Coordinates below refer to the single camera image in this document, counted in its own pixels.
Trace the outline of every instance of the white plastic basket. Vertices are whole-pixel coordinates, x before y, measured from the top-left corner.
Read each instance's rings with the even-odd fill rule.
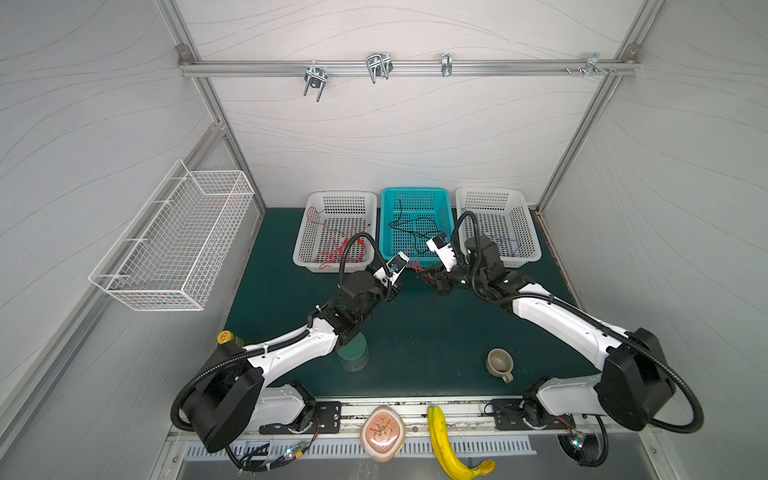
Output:
[[[310,195],[293,249],[293,262],[310,272],[338,273],[344,244],[355,233],[376,238],[376,195],[370,192],[317,192]],[[373,261],[367,240],[355,242],[345,272],[364,270]]]
[[[494,187],[460,187],[456,189],[458,215],[471,210],[480,222],[480,233],[498,245],[504,266],[518,268],[541,258],[531,211],[523,194],[517,190]],[[472,221],[465,219],[458,231],[462,252],[472,235]]]

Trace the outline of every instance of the blue plastic basket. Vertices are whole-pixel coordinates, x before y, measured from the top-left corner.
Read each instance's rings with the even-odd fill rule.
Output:
[[[404,252],[422,267],[435,265],[440,259],[426,241],[452,231],[451,200],[442,188],[387,188],[382,193],[379,248],[387,260]]]

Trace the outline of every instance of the wall-mounted wire rack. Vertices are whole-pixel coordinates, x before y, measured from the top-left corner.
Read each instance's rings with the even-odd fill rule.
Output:
[[[252,199],[241,170],[179,160],[89,280],[133,310],[202,310]]]

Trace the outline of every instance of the yellow banana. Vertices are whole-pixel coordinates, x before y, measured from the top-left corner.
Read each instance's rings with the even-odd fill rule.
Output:
[[[478,475],[487,475],[496,468],[496,462],[493,460],[485,460],[474,468],[467,468],[461,463],[448,440],[448,426],[440,407],[429,409],[429,434],[432,436],[432,448],[435,450],[437,461],[453,480],[472,480]]]

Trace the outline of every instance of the beige cup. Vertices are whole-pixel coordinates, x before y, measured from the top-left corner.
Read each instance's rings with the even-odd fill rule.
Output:
[[[504,383],[510,383],[512,378],[512,367],[515,362],[512,361],[512,355],[503,349],[493,349],[488,353],[485,359],[485,368],[493,376],[504,380]]]

